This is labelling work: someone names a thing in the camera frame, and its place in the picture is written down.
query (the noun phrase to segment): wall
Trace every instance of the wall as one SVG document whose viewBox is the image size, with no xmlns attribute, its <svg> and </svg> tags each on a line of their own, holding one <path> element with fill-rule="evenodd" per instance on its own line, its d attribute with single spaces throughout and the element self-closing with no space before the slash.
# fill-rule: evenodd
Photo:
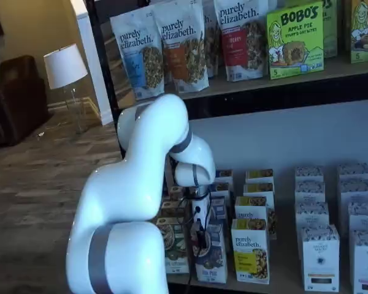
<svg viewBox="0 0 368 294">
<path fill-rule="evenodd" d="M 200 119 L 193 132 L 211 146 L 217 168 L 233 168 L 242 193 L 247 168 L 273 168 L 276 197 L 294 199 L 294 167 L 326 166 L 326 195 L 335 197 L 338 163 L 368 163 L 368 101 Z"/>
<path fill-rule="evenodd" d="M 71 23 L 69 0 L 0 0 L 0 22 L 4 35 L 0 37 L 0 62 L 20 55 L 32 55 L 38 71 L 46 81 L 43 56 L 76 42 L 76 19 Z M 49 90 L 48 103 L 63 100 L 60 90 Z M 90 78 L 78 85 L 80 96 L 93 96 Z"/>
</svg>

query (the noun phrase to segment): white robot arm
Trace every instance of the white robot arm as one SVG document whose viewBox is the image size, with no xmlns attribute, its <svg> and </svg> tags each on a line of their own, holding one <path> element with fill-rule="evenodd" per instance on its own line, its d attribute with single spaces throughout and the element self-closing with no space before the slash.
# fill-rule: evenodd
<svg viewBox="0 0 368 294">
<path fill-rule="evenodd" d="M 125 141 L 120 132 L 131 136 Z M 192 134 L 185 104 L 172 94 L 141 114 L 124 111 L 118 135 L 126 157 L 95 170 L 82 190 L 67 248 L 69 287 L 79 294 L 166 294 L 163 239 L 146 222 L 161 204 L 165 157 L 179 161 L 179 185 L 200 186 L 214 182 L 212 152 Z"/>
</svg>

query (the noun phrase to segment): granola bag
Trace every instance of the granola bag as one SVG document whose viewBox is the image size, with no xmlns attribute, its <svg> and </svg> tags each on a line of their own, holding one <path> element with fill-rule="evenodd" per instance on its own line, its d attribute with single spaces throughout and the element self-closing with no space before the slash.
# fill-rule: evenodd
<svg viewBox="0 0 368 294">
<path fill-rule="evenodd" d="M 207 88 L 200 0 L 175 0 L 152 7 L 176 90 L 186 93 Z"/>
<path fill-rule="evenodd" d="M 209 78 L 212 78 L 214 75 L 218 75 L 218 55 L 221 37 L 213 0 L 203 0 L 203 14 L 205 30 L 204 54 L 207 75 Z"/>
<path fill-rule="evenodd" d="M 214 0 L 228 81 L 267 75 L 265 0 Z"/>
<path fill-rule="evenodd" d="M 110 23 L 136 99 L 162 94 L 162 43 L 151 7 L 117 15 Z"/>
</svg>

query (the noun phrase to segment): brown armchair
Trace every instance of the brown armchair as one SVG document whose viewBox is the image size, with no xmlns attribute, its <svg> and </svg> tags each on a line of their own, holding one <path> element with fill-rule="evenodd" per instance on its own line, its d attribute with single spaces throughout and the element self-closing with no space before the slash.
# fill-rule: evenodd
<svg viewBox="0 0 368 294">
<path fill-rule="evenodd" d="M 44 80 L 32 56 L 0 64 L 0 145 L 14 145 L 48 119 Z"/>
</svg>

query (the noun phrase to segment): cartoon woman illustration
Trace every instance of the cartoon woman illustration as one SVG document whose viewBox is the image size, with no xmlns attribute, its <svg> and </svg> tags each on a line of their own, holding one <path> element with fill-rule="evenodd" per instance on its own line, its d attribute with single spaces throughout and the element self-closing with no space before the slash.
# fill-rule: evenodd
<svg viewBox="0 0 368 294">
<path fill-rule="evenodd" d="M 351 26 L 352 41 L 357 42 L 368 35 L 368 5 L 361 2 L 355 8 L 353 23 Z"/>
<path fill-rule="evenodd" d="M 283 41 L 281 36 L 281 25 L 274 21 L 269 29 L 269 54 L 270 62 L 283 62 Z"/>
</svg>

